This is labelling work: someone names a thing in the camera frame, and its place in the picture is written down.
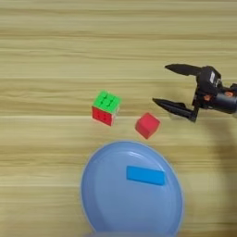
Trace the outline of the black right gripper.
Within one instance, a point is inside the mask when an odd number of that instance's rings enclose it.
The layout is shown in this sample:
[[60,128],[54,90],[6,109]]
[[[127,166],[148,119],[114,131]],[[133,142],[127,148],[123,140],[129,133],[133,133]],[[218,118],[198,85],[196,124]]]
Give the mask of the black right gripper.
[[170,64],[166,69],[184,76],[196,76],[197,86],[193,98],[193,109],[184,103],[153,98],[153,101],[169,113],[196,122],[199,107],[214,109],[227,114],[237,112],[237,83],[230,87],[222,84],[220,73],[213,67],[197,67],[187,64]]

